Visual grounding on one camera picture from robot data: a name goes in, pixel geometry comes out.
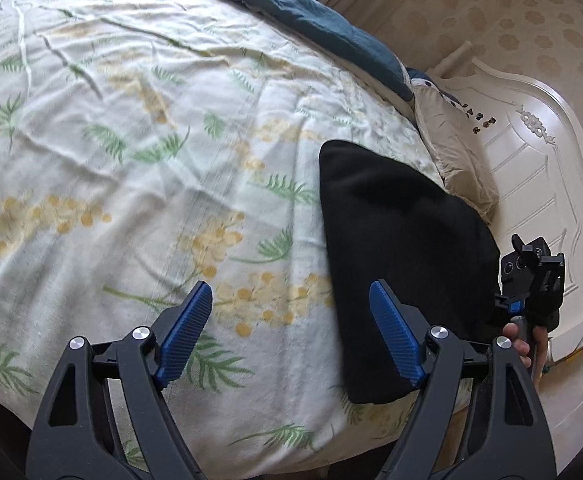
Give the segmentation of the person's right hand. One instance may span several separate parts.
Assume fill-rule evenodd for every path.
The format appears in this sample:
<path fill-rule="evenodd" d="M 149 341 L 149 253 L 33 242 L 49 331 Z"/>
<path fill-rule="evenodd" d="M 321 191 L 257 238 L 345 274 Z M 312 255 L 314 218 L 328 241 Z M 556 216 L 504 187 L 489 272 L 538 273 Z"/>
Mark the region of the person's right hand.
<path fill-rule="evenodd" d="M 530 344 L 520 338 L 519 328 L 515 323 L 507 323 L 503 328 L 503 335 L 512 341 L 513 347 L 516 349 L 524 367 L 529 368 L 535 365 L 538 370 L 542 370 L 546 363 L 547 349 L 549 348 L 549 334 L 545 327 L 537 326 L 533 329 L 534 351 L 531 350 Z"/>

